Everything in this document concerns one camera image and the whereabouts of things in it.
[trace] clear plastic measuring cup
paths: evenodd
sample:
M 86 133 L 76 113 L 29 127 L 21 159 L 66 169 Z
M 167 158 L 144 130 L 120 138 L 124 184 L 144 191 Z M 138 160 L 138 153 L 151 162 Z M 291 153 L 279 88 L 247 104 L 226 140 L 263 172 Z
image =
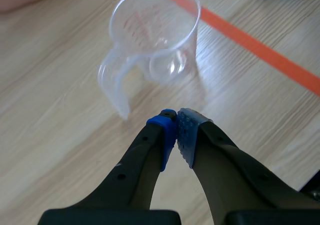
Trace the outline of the clear plastic measuring cup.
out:
M 196 66 L 199 0 L 121 0 L 109 23 L 113 49 L 98 68 L 97 80 L 121 117 L 130 106 L 124 76 L 138 65 L 149 81 L 166 84 Z

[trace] wood grain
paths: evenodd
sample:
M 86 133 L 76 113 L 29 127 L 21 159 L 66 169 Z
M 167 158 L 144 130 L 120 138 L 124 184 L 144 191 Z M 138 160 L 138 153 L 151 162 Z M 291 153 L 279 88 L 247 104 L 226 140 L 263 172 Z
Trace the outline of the wood grain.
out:
M 134 69 L 124 81 L 132 114 L 121 120 L 96 82 L 118 1 L 42 0 L 1 15 L 0 224 L 34 225 L 85 197 L 164 108 L 213 119 L 295 189 L 319 169 L 320 98 L 202 22 L 198 77 L 159 86 Z M 320 0 L 201 1 L 320 75 Z M 177 148 L 151 207 L 178 211 L 185 225 L 213 223 Z

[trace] measuring cup handle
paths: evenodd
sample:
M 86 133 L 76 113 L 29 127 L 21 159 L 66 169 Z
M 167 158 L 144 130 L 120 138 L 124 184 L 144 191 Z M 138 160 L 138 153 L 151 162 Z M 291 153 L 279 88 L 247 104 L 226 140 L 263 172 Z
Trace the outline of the measuring cup handle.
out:
M 128 99 L 122 87 L 123 77 L 133 68 L 135 59 L 115 46 L 98 67 L 97 81 L 120 116 L 128 119 L 131 112 Z

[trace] orange tape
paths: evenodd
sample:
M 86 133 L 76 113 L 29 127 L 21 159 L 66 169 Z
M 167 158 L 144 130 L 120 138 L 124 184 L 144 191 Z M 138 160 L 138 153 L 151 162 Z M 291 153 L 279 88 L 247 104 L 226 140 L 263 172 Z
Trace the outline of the orange tape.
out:
M 195 5 L 190 0 L 173 1 L 188 11 L 194 12 L 195 10 Z M 320 77 L 297 65 L 205 7 L 201 9 L 201 20 L 320 97 Z

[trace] blue gripper pad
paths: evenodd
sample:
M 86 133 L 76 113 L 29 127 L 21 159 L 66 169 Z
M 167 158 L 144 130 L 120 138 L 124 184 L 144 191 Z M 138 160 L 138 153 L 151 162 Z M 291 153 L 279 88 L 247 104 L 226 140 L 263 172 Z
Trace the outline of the blue gripper pad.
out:
M 174 115 L 177 116 L 176 111 L 172 109 L 162 110 L 161 113 L 169 116 Z M 150 118 L 146 124 L 157 124 L 163 127 L 164 129 L 164 146 L 163 146 L 163 155 L 162 155 L 162 163 L 161 163 L 161 172 L 166 169 L 167 162 L 169 160 L 169 156 L 171 154 L 172 149 L 175 146 L 177 139 L 177 119 L 171 119 L 170 117 L 166 117 L 163 115 L 154 116 Z
M 212 120 L 190 108 L 181 108 L 180 111 L 178 111 L 177 118 L 178 148 L 181 155 L 192 169 L 194 164 L 198 127 L 204 122 L 212 122 Z

